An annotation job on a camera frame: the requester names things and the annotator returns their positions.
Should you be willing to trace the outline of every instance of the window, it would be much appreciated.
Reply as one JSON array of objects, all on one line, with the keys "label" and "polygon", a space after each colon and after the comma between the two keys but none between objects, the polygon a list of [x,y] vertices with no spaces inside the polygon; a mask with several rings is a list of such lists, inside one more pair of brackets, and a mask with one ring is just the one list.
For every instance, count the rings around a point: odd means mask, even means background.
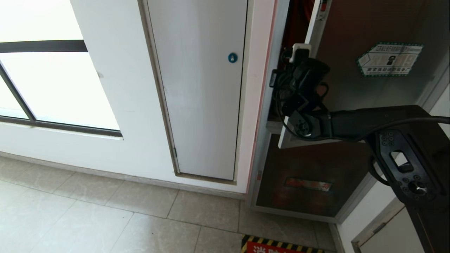
[{"label": "window", "polygon": [[121,136],[69,0],[4,1],[0,23],[0,121]]}]

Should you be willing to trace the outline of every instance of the access panel door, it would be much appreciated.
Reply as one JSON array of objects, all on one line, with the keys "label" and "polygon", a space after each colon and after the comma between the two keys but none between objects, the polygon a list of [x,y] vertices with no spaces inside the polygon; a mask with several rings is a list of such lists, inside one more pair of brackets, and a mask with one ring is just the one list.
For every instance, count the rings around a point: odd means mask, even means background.
[{"label": "access panel door", "polygon": [[181,173],[232,180],[247,1],[148,0]]}]

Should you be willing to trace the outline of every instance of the glass pane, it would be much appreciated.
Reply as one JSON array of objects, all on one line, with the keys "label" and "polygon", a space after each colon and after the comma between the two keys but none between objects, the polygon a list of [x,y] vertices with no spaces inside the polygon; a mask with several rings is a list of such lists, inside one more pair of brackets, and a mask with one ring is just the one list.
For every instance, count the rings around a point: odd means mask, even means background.
[{"label": "glass pane", "polygon": [[13,94],[0,77],[0,115],[8,117],[28,118]]},{"label": "glass pane", "polygon": [[0,61],[38,120],[119,129],[89,53],[5,53]]},{"label": "glass pane", "polygon": [[0,42],[82,40],[69,0],[0,3]]}]

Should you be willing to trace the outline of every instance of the window frame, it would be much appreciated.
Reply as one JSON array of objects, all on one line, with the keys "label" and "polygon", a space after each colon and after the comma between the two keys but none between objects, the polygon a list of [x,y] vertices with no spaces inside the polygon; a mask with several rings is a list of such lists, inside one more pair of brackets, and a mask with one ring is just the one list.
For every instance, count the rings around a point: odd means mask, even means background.
[{"label": "window frame", "polygon": [[[55,40],[55,41],[14,41],[1,42],[1,53],[30,53],[30,52],[88,52],[84,40]],[[27,115],[28,119],[2,116],[0,115],[0,122],[8,122],[15,124],[22,124],[32,127],[45,127],[66,131],[82,132],[97,135],[122,137],[120,130],[97,128],[90,126],[79,126],[65,123],[49,122],[36,119],[35,115],[23,99],[22,95],[14,85],[14,82],[5,71],[3,64],[0,61],[0,76],[3,78],[7,87],[13,94],[14,98],[19,103],[22,110]]]}]

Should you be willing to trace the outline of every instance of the red label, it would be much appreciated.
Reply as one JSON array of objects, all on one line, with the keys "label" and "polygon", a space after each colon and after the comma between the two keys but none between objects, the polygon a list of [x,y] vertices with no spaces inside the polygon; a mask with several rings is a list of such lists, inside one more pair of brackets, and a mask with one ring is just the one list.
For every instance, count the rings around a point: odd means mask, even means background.
[{"label": "red label", "polygon": [[275,246],[269,246],[259,244],[257,242],[247,242],[247,253],[298,253],[291,249],[278,248]]}]

